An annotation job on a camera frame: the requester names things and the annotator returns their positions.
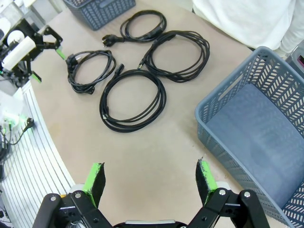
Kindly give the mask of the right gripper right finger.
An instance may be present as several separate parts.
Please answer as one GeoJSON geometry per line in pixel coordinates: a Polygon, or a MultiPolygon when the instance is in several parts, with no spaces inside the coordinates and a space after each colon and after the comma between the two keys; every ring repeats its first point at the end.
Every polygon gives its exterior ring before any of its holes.
{"type": "Polygon", "coordinates": [[[236,194],[218,187],[209,164],[202,158],[197,161],[195,177],[202,208],[189,223],[190,228],[213,228],[220,217],[230,218],[236,228],[270,227],[253,190],[236,194]]]}

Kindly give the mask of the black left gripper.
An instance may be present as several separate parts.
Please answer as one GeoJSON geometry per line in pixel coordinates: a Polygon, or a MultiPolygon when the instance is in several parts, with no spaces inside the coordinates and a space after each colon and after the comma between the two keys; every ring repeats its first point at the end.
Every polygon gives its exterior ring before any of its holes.
{"type": "Polygon", "coordinates": [[[20,20],[8,30],[0,44],[0,75],[16,87],[24,86],[32,77],[39,83],[41,77],[31,69],[31,63],[43,52],[52,49],[63,59],[66,56],[61,50],[62,37],[49,25],[38,33],[25,19],[20,20]],[[45,41],[51,36],[54,42],[45,41]]]}

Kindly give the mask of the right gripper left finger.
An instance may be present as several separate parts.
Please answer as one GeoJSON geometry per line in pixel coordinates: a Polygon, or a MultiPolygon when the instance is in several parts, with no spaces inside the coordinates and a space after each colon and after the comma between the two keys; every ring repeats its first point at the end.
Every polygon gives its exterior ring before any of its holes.
{"type": "Polygon", "coordinates": [[[111,228],[98,209],[105,188],[103,163],[94,163],[84,186],[67,195],[47,194],[36,215],[34,228],[66,228],[81,221],[86,228],[111,228]]]}

